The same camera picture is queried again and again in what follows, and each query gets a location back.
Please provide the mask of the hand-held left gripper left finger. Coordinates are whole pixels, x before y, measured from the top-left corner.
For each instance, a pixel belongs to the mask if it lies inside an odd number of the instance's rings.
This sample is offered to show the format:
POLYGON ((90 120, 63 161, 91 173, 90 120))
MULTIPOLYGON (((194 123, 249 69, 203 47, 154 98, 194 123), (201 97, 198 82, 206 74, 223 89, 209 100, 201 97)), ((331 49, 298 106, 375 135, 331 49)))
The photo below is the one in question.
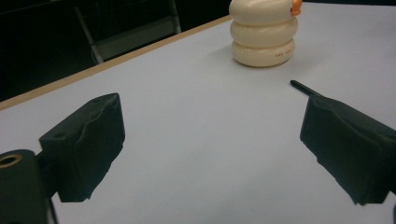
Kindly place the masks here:
POLYGON ((38 163, 49 196, 63 203, 89 199, 125 140, 120 96, 90 100, 39 138, 38 163))

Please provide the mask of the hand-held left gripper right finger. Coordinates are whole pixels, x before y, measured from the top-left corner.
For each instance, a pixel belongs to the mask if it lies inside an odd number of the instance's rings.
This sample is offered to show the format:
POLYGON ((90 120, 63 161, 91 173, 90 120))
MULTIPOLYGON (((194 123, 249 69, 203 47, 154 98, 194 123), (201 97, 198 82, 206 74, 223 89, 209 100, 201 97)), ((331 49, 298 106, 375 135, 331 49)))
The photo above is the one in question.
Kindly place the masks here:
POLYGON ((354 203, 396 192, 396 131, 339 101, 311 96, 300 139, 354 203))

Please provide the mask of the black pen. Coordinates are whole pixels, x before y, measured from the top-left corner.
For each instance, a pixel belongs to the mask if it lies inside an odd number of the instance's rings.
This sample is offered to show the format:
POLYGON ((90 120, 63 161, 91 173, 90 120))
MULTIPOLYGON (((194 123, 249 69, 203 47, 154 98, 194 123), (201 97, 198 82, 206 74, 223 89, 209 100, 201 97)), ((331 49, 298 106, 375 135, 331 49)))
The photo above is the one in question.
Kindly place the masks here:
POLYGON ((321 94, 319 94, 318 92, 308 88, 307 86, 305 86, 304 84, 298 82, 297 80, 291 80, 290 81, 290 85, 292 87, 294 87, 295 89, 297 89, 298 91, 301 91, 305 95, 309 96, 309 97, 311 97, 311 96, 321 97, 321 94))

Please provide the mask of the cream ringed duck pen holder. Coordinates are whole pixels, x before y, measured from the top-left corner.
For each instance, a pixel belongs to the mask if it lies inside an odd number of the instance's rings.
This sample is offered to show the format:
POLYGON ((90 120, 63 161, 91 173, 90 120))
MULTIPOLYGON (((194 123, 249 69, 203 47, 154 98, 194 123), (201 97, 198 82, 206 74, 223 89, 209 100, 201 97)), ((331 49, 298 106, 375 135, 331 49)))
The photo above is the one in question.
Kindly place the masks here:
POLYGON ((303 0, 232 0, 233 58, 252 67, 286 62, 295 50, 297 16, 303 0))

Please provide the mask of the grey metal chair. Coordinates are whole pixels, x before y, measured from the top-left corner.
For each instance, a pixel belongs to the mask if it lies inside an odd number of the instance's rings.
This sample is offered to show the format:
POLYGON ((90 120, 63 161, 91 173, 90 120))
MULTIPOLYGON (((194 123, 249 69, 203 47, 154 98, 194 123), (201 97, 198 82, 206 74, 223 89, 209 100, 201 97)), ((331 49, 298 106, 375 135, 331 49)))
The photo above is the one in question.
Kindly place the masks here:
POLYGON ((96 64, 181 32, 176 0, 79 0, 74 10, 96 64))

